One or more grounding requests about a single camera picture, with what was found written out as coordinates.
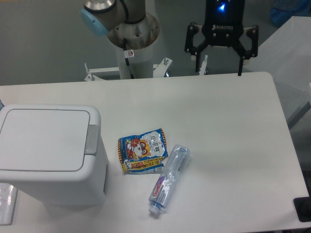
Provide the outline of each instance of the cartoon character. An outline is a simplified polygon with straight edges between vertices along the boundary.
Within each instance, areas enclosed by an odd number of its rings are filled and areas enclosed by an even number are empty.
[[[127,157],[129,160],[138,160],[145,156],[151,155],[148,140],[135,138],[127,144]]]

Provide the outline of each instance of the black object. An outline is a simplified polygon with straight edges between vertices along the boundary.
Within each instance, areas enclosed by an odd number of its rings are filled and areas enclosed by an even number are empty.
[[[241,76],[244,60],[257,57],[259,27],[243,28],[245,0],[206,0],[205,22],[199,26],[192,22],[187,29],[185,52],[196,56],[196,72],[200,63],[200,53],[208,46],[233,47],[240,57],[238,75]],[[198,46],[193,45],[193,37],[199,31],[205,40]],[[252,40],[251,50],[245,50],[239,38],[246,33]]]
[[[311,170],[302,170],[302,175],[305,179],[309,197],[311,197]]]
[[[311,197],[295,198],[294,205],[301,222],[311,222]]]
[[[311,233],[311,227],[305,229],[305,230],[304,230],[303,232],[301,232],[301,233]]]

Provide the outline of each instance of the snack bag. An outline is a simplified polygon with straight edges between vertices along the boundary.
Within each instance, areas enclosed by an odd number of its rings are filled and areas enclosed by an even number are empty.
[[[168,154],[162,129],[132,135],[118,140],[119,160],[124,172],[129,174],[160,173],[161,160]]]

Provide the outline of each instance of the white table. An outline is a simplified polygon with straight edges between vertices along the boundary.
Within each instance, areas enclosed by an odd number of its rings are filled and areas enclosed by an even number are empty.
[[[307,196],[268,73],[0,86],[10,103],[90,104],[102,115],[110,161],[103,206],[45,206],[19,192],[2,233],[242,233],[310,227],[293,204]],[[168,151],[192,161],[166,213],[148,213],[158,175],[123,175],[120,137],[163,128]]]

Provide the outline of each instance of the gray floor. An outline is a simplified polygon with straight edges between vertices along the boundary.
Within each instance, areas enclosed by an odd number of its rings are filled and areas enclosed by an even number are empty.
[[[147,0],[146,4],[161,28],[154,64],[169,57],[172,76],[194,75],[194,62],[184,52],[184,43],[187,26],[204,22],[205,0]],[[83,81],[84,62],[89,68],[116,67],[107,38],[94,36],[80,19],[81,6],[80,0],[0,1],[0,85]],[[269,20],[270,6],[270,0],[246,1],[243,24],[260,26],[260,44],[277,29]],[[250,45],[247,38],[242,42]],[[209,55],[211,74],[237,72],[239,58],[232,48],[208,47],[204,53]]]

